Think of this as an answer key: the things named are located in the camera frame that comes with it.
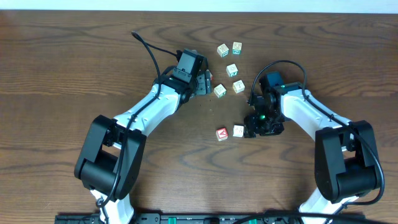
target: white wall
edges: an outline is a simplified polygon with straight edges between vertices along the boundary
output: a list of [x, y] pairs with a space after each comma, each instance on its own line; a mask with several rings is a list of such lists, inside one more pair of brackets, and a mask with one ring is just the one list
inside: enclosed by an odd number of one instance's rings
[[0, 0], [0, 9], [398, 13], [398, 0]]

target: brown wood surface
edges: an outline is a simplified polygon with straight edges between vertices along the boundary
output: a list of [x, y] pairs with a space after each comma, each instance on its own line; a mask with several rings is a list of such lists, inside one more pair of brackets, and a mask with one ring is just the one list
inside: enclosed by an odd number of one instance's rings
[[[52, 223], [59, 213], [90, 213], [95, 200], [73, 168], [90, 123], [123, 113], [150, 90], [155, 70], [133, 39], [169, 50], [197, 49], [209, 58], [213, 85], [227, 95], [198, 97], [148, 137], [137, 184], [137, 208], [183, 212], [294, 209], [314, 190], [314, 143], [295, 123], [280, 136], [229, 137], [215, 130], [242, 123], [254, 76], [289, 59], [308, 72], [308, 88], [336, 113], [369, 121], [386, 173], [377, 204], [352, 207], [398, 223], [398, 16], [188, 12], [0, 12], [0, 223]], [[217, 46], [243, 43], [240, 56]], [[159, 66], [175, 59], [154, 52]], [[239, 75], [228, 78], [236, 63]], [[286, 82], [302, 81], [278, 65]], [[244, 93], [232, 83], [242, 79]], [[371, 193], [362, 200], [370, 200]]]

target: cable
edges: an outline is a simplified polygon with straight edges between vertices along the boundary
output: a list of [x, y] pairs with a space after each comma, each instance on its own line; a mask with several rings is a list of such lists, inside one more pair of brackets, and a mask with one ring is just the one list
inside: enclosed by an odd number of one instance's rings
[[248, 222], [250, 220], [256, 220], [260, 218], [279, 218], [279, 217], [289, 217], [289, 218], [301, 218], [301, 217], [309, 217], [309, 218], [330, 218], [334, 220], [341, 220], [351, 223], [362, 223], [362, 224], [387, 224], [384, 222], [377, 222], [367, 219], [360, 219], [355, 217], [349, 217], [346, 215], [330, 215], [330, 214], [322, 214], [322, 213], [300, 213], [300, 212], [290, 212], [290, 211], [278, 211], [278, 212], [267, 212], [260, 215], [252, 215], [246, 218], [242, 218], [234, 222], [233, 224], [242, 224], [244, 222]]
[[302, 88], [302, 95], [303, 95], [304, 99], [307, 100], [314, 108], [316, 108], [317, 110], [319, 110], [321, 113], [323, 113], [324, 115], [328, 116], [329, 119], [331, 119], [332, 121], [338, 123], [338, 124], [341, 125], [342, 127], [346, 128], [346, 129], [347, 129], [347, 130], [348, 130], [348, 131], [349, 131], [349, 132], [350, 132], [362, 145], [364, 145], [365, 148], [366, 148], [366, 150], [368, 151], [368, 153], [370, 153], [370, 155], [371, 155], [373, 161], [375, 162], [376, 167], [377, 167], [377, 169], [378, 169], [378, 171], [379, 171], [379, 173], [380, 173], [380, 181], [381, 181], [381, 183], [380, 183], [380, 190], [379, 190], [379, 193], [378, 193], [378, 195], [376, 196], [376, 198], [374, 198], [373, 200], [368, 201], [368, 202], [346, 202], [346, 203], [343, 204], [343, 208], [345, 208], [347, 205], [372, 205], [372, 204], [378, 202], [378, 201], [381, 199], [381, 197], [383, 196], [384, 189], [386, 188], [386, 183], [385, 183], [385, 180], [384, 180], [384, 172], [383, 172], [383, 169], [381, 168], [379, 159], [376, 157], [376, 155], [375, 155], [375, 153], [373, 152], [372, 148], [371, 148], [370, 145], [365, 141], [365, 139], [363, 139], [359, 134], [356, 133], [356, 131], [355, 131], [354, 128], [352, 127], [352, 124], [351, 124], [351, 123], [350, 123], [349, 125], [347, 125], [347, 124], [341, 122], [340, 120], [336, 119], [336, 118], [333, 116], [333, 114], [328, 114], [326, 111], [324, 111], [322, 108], [320, 108], [320, 107], [319, 107], [318, 105], [316, 105], [314, 102], [312, 102], [311, 99], [310, 99], [310, 97], [307, 96], [307, 95], [305, 94], [305, 86], [307, 85], [307, 73], [306, 73], [305, 69], [304, 69], [299, 63], [293, 62], [293, 61], [290, 61], [290, 60], [278, 60], [278, 61], [272, 62], [272, 63], [270, 63], [269, 65], [265, 66], [265, 67], [257, 74], [256, 78], [254, 79], [254, 82], [253, 82], [253, 85], [252, 85], [252, 88], [251, 88], [251, 92], [250, 92], [250, 99], [249, 99], [249, 102], [248, 102], [248, 103], [249, 103], [249, 104], [252, 103], [251, 100], [252, 100], [252, 95], [253, 95], [253, 92], [254, 92], [254, 86], [255, 86], [255, 84], [256, 84], [256, 82], [257, 82], [257, 79], [261, 76], [261, 74], [262, 74], [265, 70], [267, 70], [269, 67], [271, 67], [271, 66], [273, 66], [273, 65], [275, 65], [275, 64], [277, 64], [277, 63], [281, 63], [281, 62], [294, 64], [294, 65], [298, 66], [298, 68], [300, 68], [301, 71], [303, 71], [304, 83], [303, 83], [303, 88]]
[[[135, 31], [131, 32], [131, 35], [132, 35], [135, 39], [137, 39], [139, 42], [144, 43], [144, 40], [143, 40], [143, 39], [140, 37], [140, 35], [139, 35], [138, 33], [136, 33]], [[173, 52], [169, 52], [168, 50], [164, 50], [164, 49], [161, 49], [161, 48], [159, 48], [159, 47], [153, 46], [152, 44], [148, 44], [147, 42], [145, 42], [145, 43], [146, 43], [146, 45], [148, 45], [149, 47], [152, 47], [153, 49], [156, 49], [156, 50], [159, 50], [159, 51], [161, 51], [161, 52], [165, 52], [165, 53], [168, 53], [168, 54], [170, 54], [170, 55], [173, 55], [174, 57], [177, 57], [177, 54], [175, 54], [175, 53], [173, 53]]]
[[105, 207], [105, 205], [111, 200], [111, 198], [113, 197], [117, 186], [118, 186], [118, 182], [120, 180], [120, 173], [121, 173], [121, 169], [122, 169], [122, 163], [123, 163], [123, 158], [124, 158], [124, 151], [126, 150], [127, 147], [127, 136], [128, 136], [128, 132], [130, 130], [131, 124], [132, 122], [137, 118], [137, 115], [144, 110], [147, 106], [149, 106], [153, 101], [155, 101], [156, 99], [158, 99], [159, 95], [160, 95], [160, 89], [161, 89], [161, 83], [160, 83], [160, 70], [159, 70], [159, 66], [157, 65], [156, 59], [154, 57], [154, 54], [150, 51], [150, 48], [148, 46], [148, 44], [144, 41], [144, 39], [142, 39], [142, 37], [135, 31], [131, 32], [131, 35], [133, 37], [135, 37], [137, 40], [139, 40], [142, 44], [144, 44], [144, 47], [147, 49], [150, 57], [152, 58], [152, 60], [154, 61], [155, 64], [155, 68], [156, 68], [156, 72], [157, 72], [157, 78], [159, 81], [158, 84], [158, 89], [157, 89], [157, 93], [155, 94], [155, 96], [150, 99], [144, 106], [140, 107], [134, 114], [131, 115], [129, 122], [127, 123], [126, 126], [126, 132], [124, 133], [123, 136], [123, 142], [121, 144], [121, 148], [120, 148], [120, 155], [119, 155], [119, 164], [118, 164], [118, 169], [116, 170], [116, 177], [114, 179], [113, 185], [112, 185], [112, 189], [109, 193], [109, 195], [106, 197], [105, 200], [103, 200], [102, 198], [99, 198], [96, 201], [96, 206], [98, 208], [103, 208]]

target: wood grain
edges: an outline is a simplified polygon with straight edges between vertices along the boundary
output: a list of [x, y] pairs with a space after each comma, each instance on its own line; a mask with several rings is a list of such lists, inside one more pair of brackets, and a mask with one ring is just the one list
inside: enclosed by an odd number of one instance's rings
[[[218, 142], [215, 136], [251, 112], [246, 99], [256, 73], [289, 59], [307, 69], [308, 88], [321, 102], [375, 130], [386, 192], [377, 205], [350, 210], [398, 222], [396, 15], [1, 11], [0, 223], [52, 223], [59, 213], [96, 210], [73, 176], [90, 123], [128, 110], [155, 78], [131, 30], [165, 49], [197, 49], [209, 58], [213, 84], [228, 91], [222, 99], [193, 99], [149, 136], [131, 192], [135, 207], [261, 212], [304, 202], [316, 187], [314, 144], [296, 124], [268, 138]], [[243, 54], [220, 58], [217, 46], [233, 41], [243, 43]], [[154, 54], [163, 69], [175, 64]], [[231, 63], [236, 78], [225, 72]], [[286, 82], [302, 80], [291, 65], [274, 69]], [[239, 79], [246, 90], [235, 95]]]

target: black cable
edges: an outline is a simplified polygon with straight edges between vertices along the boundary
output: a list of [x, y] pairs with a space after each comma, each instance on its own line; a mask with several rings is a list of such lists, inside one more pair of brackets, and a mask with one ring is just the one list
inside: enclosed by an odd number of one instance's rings
[[116, 189], [117, 189], [118, 182], [119, 182], [119, 180], [120, 180], [120, 172], [121, 172], [121, 169], [122, 169], [124, 151], [126, 150], [126, 147], [127, 147], [127, 136], [128, 136], [128, 132], [129, 132], [129, 130], [130, 130], [130, 127], [131, 127], [132, 122], [137, 118], [137, 115], [138, 115], [142, 110], [144, 110], [147, 106], [149, 106], [153, 101], [155, 101], [156, 99], [158, 99], [158, 97], [159, 97], [159, 95], [160, 95], [160, 89], [161, 89], [161, 83], [160, 83], [160, 70], [159, 70], [159, 66], [157, 65], [156, 59], [155, 59], [155, 57], [154, 57], [154, 54], [150, 51], [149, 46], [147, 45], [147, 43], [144, 41], [144, 39], [142, 39], [142, 37], [141, 37], [138, 33], [136, 33], [135, 31], [132, 31], [132, 32], [131, 32], [131, 35], [132, 35], [133, 37], [135, 37], [137, 40], [139, 40], [142, 44], [144, 44], [144, 47], [147, 49], [147, 51], [148, 51], [150, 57], [151, 57], [152, 60], [154, 61], [155, 68], [156, 68], [156, 72], [157, 72], [157, 78], [158, 78], [158, 81], [159, 81], [159, 87], [158, 87], [158, 89], [157, 89], [157, 93], [155, 94], [155, 96], [154, 96], [151, 100], [149, 100], [144, 106], [141, 106], [134, 114], [131, 115], [131, 117], [130, 117], [130, 119], [129, 119], [129, 122], [128, 122], [127, 126], [126, 126], [126, 132], [124, 133], [124, 136], [123, 136], [123, 142], [122, 142], [122, 144], [121, 144], [120, 155], [119, 155], [118, 169], [116, 170], [116, 177], [115, 177], [115, 179], [114, 179], [112, 189], [111, 189], [109, 195], [106, 197], [105, 200], [103, 200], [102, 198], [99, 198], [99, 199], [96, 201], [96, 206], [97, 206], [98, 208], [103, 208], [103, 207], [105, 207], [105, 205], [111, 200], [111, 198], [113, 197], [113, 195], [114, 195], [114, 193], [115, 193], [115, 191], [116, 191]]
[[379, 190], [379, 193], [378, 193], [378, 195], [376, 196], [376, 198], [374, 198], [373, 200], [368, 201], [368, 202], [346, 202], [346, 203], [343, 204], [343, 208], [345, 208], [347, 205], [372, 205], [372, 204], [378, 202], [378, 201], [381, 199], [381, 197], [383, 196], [384, 189], [386, 188], [386, 183], [385, 183], [385, 179], [384, 179], [384, 172], [383, 172], [383, 169], [381, 168], [379, 159], [376, 157], [376, 155], [374, 154], [372, 148], [371, 148], [370, 145], [365, 141], [365, 139], [363, 139], [359, 134], [356, 133], [356, 131], [354, 130], [354, 128], [351, 126], [351, 124], [347, 125], [347, 124], [341, 122], [340, 120], [336, 119], [336, 118], [334, 117], [333, 114], [328, 114], [326, 111], [324, 111], [322, 108], [320, 108], [320, 107], [319, 107], [318, 105], [316, 105], [314, 102], [312, 102], [311, 99], [310, 99], [310, 97], [307, 96], [307, 95], [305, 94], [305, 86], [307, 85], [307, 73], [306, 73], [305, 69], [304, 69], [299, 63], [293, 62], [293, 61], [290, 61], [290, 60], [278, 60], [278, 61], [272, 62], [272, 63], [270, 63], [269, 65], [265, 66], [265, 67], [257, 74], [256, 78], [254, 79], [254, 82], [253, 82], [253, 85], [252, 85], [252, 88], [251, 88], [251, 92], [250, 92], [249, 104], [252, 103], [252, 102], [251, 102], [251, 100], [252, 100], [252, 95], [253, 95], [253, 92], [254, 92], [254, 86], [255, 86], [255, 84], [256, 84], [256, 82], [257, 82], [257, 79], [258, 79], [258, 78], [261, 76], [261, 74], [262, 74], [265, 70], [267, 70], [269, 67], [271, 67], [271, 66], [273, 66], [273, 65], [275, 65], [275, 64], [277, 64], [277, 63], [281, 63], [281, 62], [294, 64], [294, 65], [298, 66], [298, 68], [300, 68], [301, 71], [303, 71], [303, 74], [304, 74], [304, 83], [303, 83], [303, 88], [302, 88], [302, 95], [303, 95], [304, 99], [307, 100], [314, 108], [316, 108], [317, 110], [319, 110], [321, 113], [323, 113], [324, 115], [328, 116], [330, 120], [332, 120], [332, 121], [338, 123], [338, 124], [341, 125], [342, 127], [345, 127], [345, 128], [346, 128], [346, 129], [347, 129], [347, 130], [348, 130], [348, 131], [349, 131], [349, 132], [350, 132], [350, 133], [351, 133], [363, 146], [365, 146], [366, 150], [368, 151], [368, 153], [370, 153], [370, 155], [371, 155], [372, 159], [374, 160], [374, 162], [375, 162], [375, 164], [376, 164], [376, 167], [377, 167], [377, 169], [378, 169], [378, 171], [379, 171], [379, 173], [380, 173], [380, 181], [381, 181], [381, 183], [380, 183], [380, 190]]
[[330, 215], [330, 214], [322, 214], [322, 213], [300, 213], [300, 212], [290, 212], [290, 211], [278, 211], [278, 212], [267, 212], [260, 215], [252, 215], [246, 218], [242, 218], [233, 224], [242, 224], [244, 222], [248, 222], [250, 220], [256, 220], [260, 218], [280, 218], [280, 217], [289, 217], [289, 218], [330, 218], [333, 220], [341, 220], [351, 223], [361, 223], [361, 224], [387, 224], [384, 222], [377, 222], [367, 219], [360, 219], [355, 217], [349, 217], [347, 215]]
[[[143, 40], [135, 31], [131, 32], [131, 34], [132, 34], [132, 36], [133, 36], [135, 39], [137, 39], [139, 42], [143, 43], [144, 40]], [[152, 47], [153, 49], [156, 49], [156, 50], [159, 50], [159, 51], [161, 51], [161, 52], [165, 52], [165, 53], [168, 53], [168, 54], [170, 54], [170, 55], [173, 55], [174, 57], [177, 57], [177, 54], [175, 54], [175, 53], [173, 53], [173, 52], [169, 52], [168, 50], [165, 50], [165, 49], [162, 49], [162, 48], [153, 46], [152, 44], [148, 44], [147, 42], [146, 42], [146, 45], [148, 45], [149, 47]]]

